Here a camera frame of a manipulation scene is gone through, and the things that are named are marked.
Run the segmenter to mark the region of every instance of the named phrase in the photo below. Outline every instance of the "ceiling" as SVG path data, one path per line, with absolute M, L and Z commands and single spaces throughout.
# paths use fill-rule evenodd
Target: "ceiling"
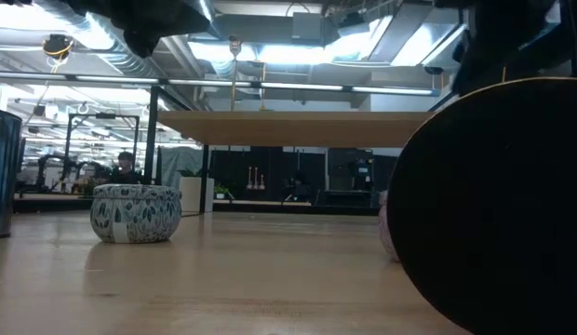
M 41 43 L 50 34 L 67 34 L 72 36 L 76 41 L 73 52 L 67 58 L 67 61 L 58 67 L 59 74 L 100 74 L 100 75 L 134 75 L 150 74 L 152 76 L 170 77 L 170 78 L 221 78 L 223 70 L 232 69 L 232 63 L 212 62 L 208 58 L 224 57 L 227 59 L 230 52 L 227 48 L 227 42 L 209 42 L 218 43 L 223 46 L 219 52 L 207 54 L 206 57 L 198 55 L 196 49 L 190 47 L 190 43 L 204 43 L 200 38 L 203 36 L 174 36 L 162 39 L 154 51 L 154 55 L 147 60 L 139 60 L 133 55 L 129 56 L 125 47 L 120 47 L 121 32 L 116 30 L 109 22 L 96 18 L 90 25 L 92 30 L 81 32 L 78 28 L 72 26 L 66 21 L 66 17 L 60 17 L 58 20 L 52 18 L 55 12 L 48 13 L 43 9 L 43 4 L 53 4 L 55 1 L 38 1 L 36 7 L 9 7 L 1 5 L 0 7 L 0 71 L 10 72 L 39 72 L 49 73 L 55 69 L 55 60 L 48 59 L 47 55 L 41 49 Z M 445 74 L 442 76 L 433 76 L 428 74 L 422 66 L 415 63 L 405 64 L 402 66 L 391 65 L 392 60 L 383 60 L 377 57 L 371 61 L 366 57 L 361 57 L 363 47 L 373 49 L 384 46 L 386 54 L 398 54 L 402 51 L 390 49 L 390 40 L 385 40 L 386 36 L 395 34 L 405 36 L 402 43 L 402 49 L 409 44 L 408 53 L 414 57 L 415 47 L 423 46 L 424 49 L 419 52 L 430 53 L 441 44 L 445 39 L 454 33 L 458 26 L 458 13 L 451 10 L 438 10 L 430 8 L 430 2 L 414 2 L 414 8 L 408 10 L 408 16 L 401 18 L 398 13 L 402 10 L 400 1 L 380 0 L 380 1 L 338 1 L 338 0 L 308 0 L 306 3 L 288 3 L 279 0 L 266 1 L 242 1 L 242 0 L 212 0 L 211 5 L 216 9 L 212 24 L 226 18 L 225 22 L 244 22 L 242 31 L 245 32 L 244 49 L 253 47 L 257 52 L 255 57 L 262 57 L 263 50 L 270 44 L 260 43 L 263 39 L 262 34 L 268 30 L 265 38 L 274 38 L 276 34 L 281 35 L 285 32 L 278 28 L 270 31 L 264 23 L 278 27 L 285 24 L 288 28 L 292 27 L 292 16 L 294 13 L 312 13 L 318 17 L 319 13 L 324 13 L 323 22 L 329 22 L 333 27 L 334 38 L 337 38 L 331 46 L 339 45 L 341 41 L 336 34 L 337 26 L 345 13 L 354 11 L 364 11 L 362 17 L 365 19 L 367 26 L 369 22 L 374 22 L 369 26 L 368 34 L 361 34 L 365 40 L 351 39 L 342 49 L 354 51 L 358 58 L 350 60 L 334 61 L 330 63 L 309 62 L 307 59 L 300 60 L 300 63 L 288 63 L 290 60 L 296 60 L 305 56 L 302 54 L 304 49 L 293 49 L 288 55 L 288 61 L 283 60 L 279 63 L 270 61 L 266 63 L 265 81 L 280 83 L 300 83 L 300 84 L 336 84 L 347 86 L 368 86 L 368 87 L 409 87 L 409 88 L 435 88 L 447 89 L 450 74 L 454 73 L 457 63 L 451 60 L 451 51 L 456 45 L 459 37 L 453 36 L 446 46 L 443 46 L 433 60 L 425 65 L 442 67 Z M 385 27 L 380 29 L 382 20 Z M 92 47 L 99 44 L 115 41 L 114 47 L 109 50 L 93 50 Z M 238 62 L 237 72 L 239 75 L 249 78 L 249 80 L 262 80 L 263 70 L 261 66 L 254 66 L 254 63 L 247 60 Z M 140 123 L 140 141 L 145 141 L 145 129 L 147 127 L 147 109 L 150 95 L 145 87 L 122 87 L 108 86 L 103 87 L 56 87 L 50 86 L 47 94 L 42 98 L 44 87 L 38 85 L 28 85 L 19 81 L 18 84 L 7 80 L 0 81 L 3 101 L 1 106 L 9 112 L 29 120 L 27 126 L 32 126 L 32 132 L 26 127 L 24 136 L 28 137 L 29 152 L 27 156 L 37 157 L 39 153 L 50 154 L 52 152 L 62 152 L 64 149 L 63 140 L 66 133 L 67 113 L 76 113 L 80 109 L 84 112 L 89 108 L 89 112 L 103 112 L 124 115 L 136 115 L 141 118 Z M 214 87 L 169 87 L 169 91 L 177 98 L 180 98 L 186 105 L 193 109 L 214 110 L 229 105 L 231 90 L 229 88 Z M 236 98 L 238 103 L 244 103 L 244 106 L 259 105 L 258 102 L 264 97 L 267 101 L 273 101 L 269 105 L 283 108 L 290 106 L 294 101 L 300 102 L 303 106 L 311 106 L 314 110 L 334 110 L 334 111 L 353 111 L 366 110 L 363 101 L 369 98 L 369 94 L 337 93 L 324 91 L 299 91 L 299 90 L 279 90 L 267 89 L 265 92 L 255 89 L 241 89 L 237 91 Z M 49 104 L 51 111 L 57 111 L 45 116 L 32 116 L 34 106 L 40 101 L 41 104 Z M 179 109 L 171 101 L 160 101 L 160 107 L 166 109 Z M 96 129 L 110 129 L 108 136 L 97 135 Z M 157 141 L 162 143 L 171 143 L 171 145 L 187 145 L 197 147 L 192 140 L 183 140 L 181 135 L 174 130 L 159 125 L 161 131 L 157 134 Z M 79 128 L 74 131 L 72 138 L 77 140 L 73 144 L 73 153 L 78 153 L 80 159 L 98 159 L 98 150 L 92 150 L 91 146 L 96 143 L 105 142 L 106 150 L 100 150 L 104 159 L 109 161 L 116 157 L 121 150 L 129 150 L 133 142 L 134 131 L 133 121 L 117 118 L 115 120 L 97 120 L 89 118 L 85 123 L 81 123 Z M 143 157 L 145 152 L 140 145 L 139 157 Z

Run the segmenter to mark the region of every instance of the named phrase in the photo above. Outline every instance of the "man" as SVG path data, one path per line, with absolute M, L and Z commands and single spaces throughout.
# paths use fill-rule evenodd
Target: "man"
M 109 183 L 137 184 L 141 182 L 141 175 L 131 169 L 133 154 L 123 152 L 119 154 L 119 168 L 111 175 Z

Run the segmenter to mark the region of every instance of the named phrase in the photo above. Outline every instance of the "white object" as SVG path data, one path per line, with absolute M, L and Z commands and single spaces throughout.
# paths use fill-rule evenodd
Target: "white object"
M 214 180 L 208 178 L 206 185 L 206 212 L 212 211 L 214 199 Z M 181 191 L 181 212 L 198 212 L 199 196 L 202 189 L 201 177 L 181 177 L 179 191 Z

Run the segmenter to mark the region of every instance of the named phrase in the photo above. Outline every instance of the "black round object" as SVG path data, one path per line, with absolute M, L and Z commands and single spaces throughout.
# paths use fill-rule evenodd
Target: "black round object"
M 402 265 L 475 334 L 577 329 L 577 79 L 488 87 L 410 139 L 390 185 Z

